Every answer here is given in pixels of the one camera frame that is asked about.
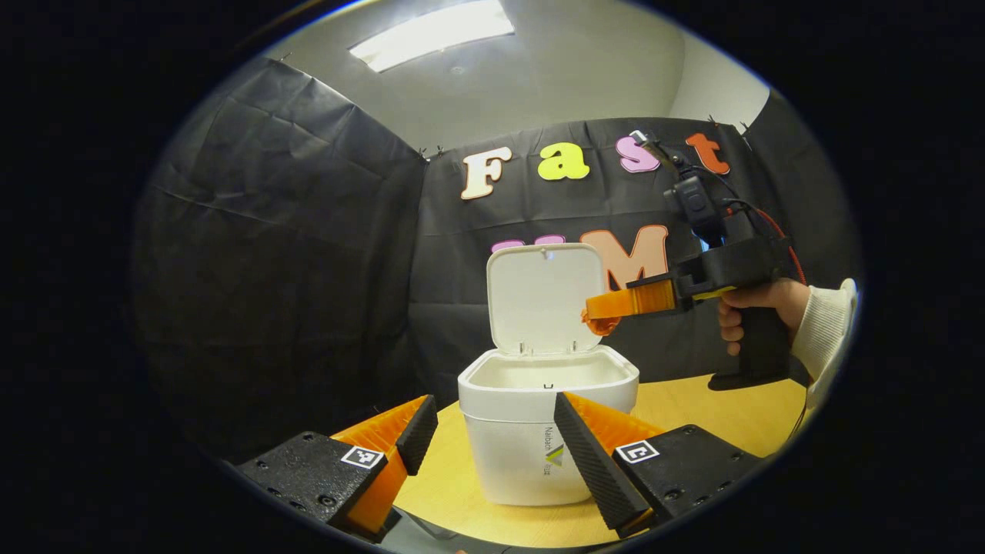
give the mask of ceiling light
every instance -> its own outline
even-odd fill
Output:
[[[497,0],[480,0],[414,18],[349,49],[379,72],[416,57],[490,36],[510,35],[513,25]]]

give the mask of orange object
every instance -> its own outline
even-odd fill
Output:
[[[397,452],[397,439],[426,398],[426,395],[415,398],[331,437],[340,443],[386,454],[386,466],[346,514],[346,522],[355,529],[375,535],[386,522],[393,501],[407,479],[407,467]]]
[[[610,408],[570,392],[565,392],[564,396],[571,402],[574,411],[578,412],[578,416],[608,455],[612,455],[616,447],[664,433],[663,429],[624,414],[616,408]]]
[[[670,279],[665,279],[592,297],[585,301],[581,320],[588,324],[588,328],[593,333],[607,336],[616,328],[622,317],[673,310],[676,307],[674,283]]]

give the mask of human hand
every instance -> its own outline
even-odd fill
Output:
[[[789,329],[790,344],[793,344],[800,328],[811,289],[793,279],[780,279],[773,283],[736,289],[724,293],[718,299],[718,324],[722,327],[722,338],[728,342],[726,347],[730,356],[738,356],[741,347],[739,340],[745,334],[742,324],[742,308],[773,308],[780,320]]]

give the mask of white bin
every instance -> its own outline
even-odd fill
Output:
[[[554,424],[570,390],[622,412],[639,370],[581,322],[585,300],[607,292],[602,258],[575,242],[505,248],[486,265],[496,348],[458,376],[476,471],[490,502],[549,506],[591,496]]]

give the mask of yellow letter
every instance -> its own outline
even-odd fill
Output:
[[[544,160],[537,166],[537,173],[546,180],[582,178],[588,175],[588,166],[581,147],[569,142],[558,142],[541,151]]]
[[[462,160],[465,164],[465,190],[462,191],[462,200],[471,200],[492,193],[493,186],[486,182],[486,176],[488,175],[492,180],[499,180],[502,176],[500,160],[508,161],[512,157],[513,152],[507,146],[466,156]]]
[[[619,287],[625,287],[626,283],[636,279],[667,273],[667,252],[664,250],[666,239],[666,227],[647,225],[636,233],[632,254],[626,255],[619,241],[609,231],[590,231],[581,236],[582,242],[595,246],[602,256],[606,282],[616,281]]]

